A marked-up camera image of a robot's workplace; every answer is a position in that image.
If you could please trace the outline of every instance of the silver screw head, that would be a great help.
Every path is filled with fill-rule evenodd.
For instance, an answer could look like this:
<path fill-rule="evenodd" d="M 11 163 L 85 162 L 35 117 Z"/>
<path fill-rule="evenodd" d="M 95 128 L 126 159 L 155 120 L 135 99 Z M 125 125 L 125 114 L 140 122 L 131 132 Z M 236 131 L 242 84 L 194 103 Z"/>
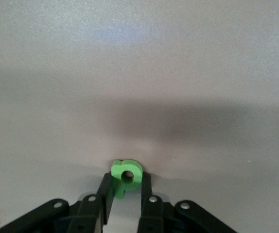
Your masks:
<path fill-rule="evenodd" d="M 189 204 L 186 202 L 181 203 L 180 207 L 184 210 L 188 210 L 190 208 Z"/>
<path fill-rule="evenodd" d="M 88 201 L 95 201 L 96 200 L 96 197 L 95 196 L 91 196 L 88 198 Z"/>
<path fill-rule="evenodd" d="M 157 198 L 154 197 L 154 196 L 151 196 L 151 197 L 149 198 L 149 201 L 150 201 L 150 202 L 156 202 L 156 201 L 157 201 Z"/>
<path fill-rule="evenodd" d="M 57 202 L 53 205 L 54 208 L 60 208 L 62 206 L 61 202 Z"/>

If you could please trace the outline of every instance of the green object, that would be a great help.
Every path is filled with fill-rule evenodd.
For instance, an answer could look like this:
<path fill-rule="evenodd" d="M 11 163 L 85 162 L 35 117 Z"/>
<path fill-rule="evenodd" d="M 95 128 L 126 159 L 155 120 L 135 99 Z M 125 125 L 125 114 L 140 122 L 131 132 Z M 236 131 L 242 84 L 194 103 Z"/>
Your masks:
<path fill-rule="evenodd" d="M 114 193 L 117 199 L 123 199 L 125 191 L 137 189 L 143 178 L 143 169 L 135 160 L 116 160 L 111 166 L 114 178 Z"/>

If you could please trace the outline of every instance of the black plastic linkage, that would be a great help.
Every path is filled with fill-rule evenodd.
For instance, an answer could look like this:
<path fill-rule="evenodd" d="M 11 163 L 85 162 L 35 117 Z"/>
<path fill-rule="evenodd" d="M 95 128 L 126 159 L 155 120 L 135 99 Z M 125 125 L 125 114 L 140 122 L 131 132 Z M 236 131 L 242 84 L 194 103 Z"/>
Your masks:
<path fill-rule="evenodd" d="M 138 233 L 236 233 L 193 201 L 183 200 L 173 207 L 154 196 L 148 173 L 143 174 L 141 196 Z"/>
<path fill-rule="evenodd" d="M 54 230 L 52 221 L 68 214 L 68 202 L 53 199 L 0 228 L 0 233 L 32 233 L 38 229 L 50 232 Z"/>
<path fill-rule="evenodd" d="M 113 178 L 106 173 L 96 194 L 69 206 L 53 199 L 0 228 L 0 233 L 102 233 L 114 199 Z M 236 233 L 190 200 L 172 206 L 153 195 L 144 172 L 138 233 Z"/>

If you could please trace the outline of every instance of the yellow-green object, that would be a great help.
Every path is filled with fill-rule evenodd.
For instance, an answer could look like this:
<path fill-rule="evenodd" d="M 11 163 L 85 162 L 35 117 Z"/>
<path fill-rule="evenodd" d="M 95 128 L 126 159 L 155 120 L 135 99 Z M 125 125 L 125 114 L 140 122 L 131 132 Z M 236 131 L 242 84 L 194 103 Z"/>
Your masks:
<path fill-rule="evenodd" d="M 143 178 L 143 169 L 135 160 L 116 160 L 111 167 L 111 176 L 114 178 L 114 193 L 117 199 L 123 199 L 125 191 L 137 189 Z"/>

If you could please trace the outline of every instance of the hole in green block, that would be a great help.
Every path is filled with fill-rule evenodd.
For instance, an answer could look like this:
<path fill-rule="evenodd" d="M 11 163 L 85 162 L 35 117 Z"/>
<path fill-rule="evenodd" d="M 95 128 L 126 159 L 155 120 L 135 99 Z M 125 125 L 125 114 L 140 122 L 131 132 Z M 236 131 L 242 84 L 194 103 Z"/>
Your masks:
<path fill-rule="evenodd" d="M 124 171 L 121 175 L 122 181 L 131 183 L 134 179 L 134 174 L 131 171 Z"/>

